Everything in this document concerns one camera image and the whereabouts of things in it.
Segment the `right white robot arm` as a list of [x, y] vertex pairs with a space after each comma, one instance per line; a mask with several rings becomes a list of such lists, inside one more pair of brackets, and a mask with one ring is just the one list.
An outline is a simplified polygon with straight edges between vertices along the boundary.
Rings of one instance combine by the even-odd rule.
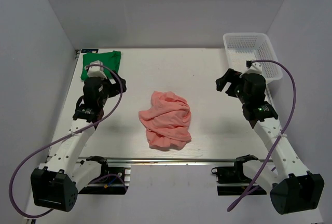
[[316, 209], [324, 188], [320, 174], [313, 174], [293, 150], [278, 115], [266, 101], [266, 80], [256, 73], [228, 69], [216, 80], [217, 91], [230, 83], [226, 94], [239, 99], [243, 115], [262, 140], [275, 171], [254, 155], [236, 158], [232, 172], [220, 176], [220, 182], [237, 179], [258, 184], [270, 196], [274, 209], [281, 215]]

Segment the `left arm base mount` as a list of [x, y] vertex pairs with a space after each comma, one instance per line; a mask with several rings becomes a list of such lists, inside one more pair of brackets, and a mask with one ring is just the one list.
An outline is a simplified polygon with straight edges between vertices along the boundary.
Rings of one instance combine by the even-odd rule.
[[130, 166], [102, 159], [101, 175], [95, 180], [98, 181], [82, 188], [79, 194], [125, 195], [130, 182]]

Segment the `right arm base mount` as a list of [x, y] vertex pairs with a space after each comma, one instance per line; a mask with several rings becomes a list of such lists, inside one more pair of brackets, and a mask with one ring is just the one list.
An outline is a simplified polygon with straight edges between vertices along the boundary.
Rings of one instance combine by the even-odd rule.
[[262, 179], [257, 179], [250, 187], [252, 179], [262, 161], [254, 155], [237, 157], [233, 165], [222, 165], [211, 169], [217, 179], [218, 196], [240, 196], [246, 189], [249, 195], [266, 195], [271, 187]]

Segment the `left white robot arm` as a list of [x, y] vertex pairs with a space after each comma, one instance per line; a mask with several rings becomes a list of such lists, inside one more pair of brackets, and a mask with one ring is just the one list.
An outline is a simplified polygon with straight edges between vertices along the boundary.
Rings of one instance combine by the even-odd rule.
[[109, 178], [110, 170], [103, 157], [90, 156], [80, 166], [76, 166], [76, 162], [104, 115], [107, 99], [126, 90], [126, 81], [122, 78], [115, 83], [101, 77], [85, 80], [83, 95], [77, 100], [69, 129], [70, 137], [61, 141], [52, 158], [31, 174], [35, 205], [69, 212], [78, 193], [91, 181], [104, 182]]

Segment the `pink t-shirt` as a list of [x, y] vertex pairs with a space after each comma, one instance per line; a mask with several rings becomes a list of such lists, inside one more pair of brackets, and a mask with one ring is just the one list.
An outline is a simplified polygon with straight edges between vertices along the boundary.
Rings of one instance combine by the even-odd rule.
[[151, 149], [181, 150], [191, 142], [191, 111], [187, 101], [173, 92], [153, 92], [151, 108], [139, 111]]

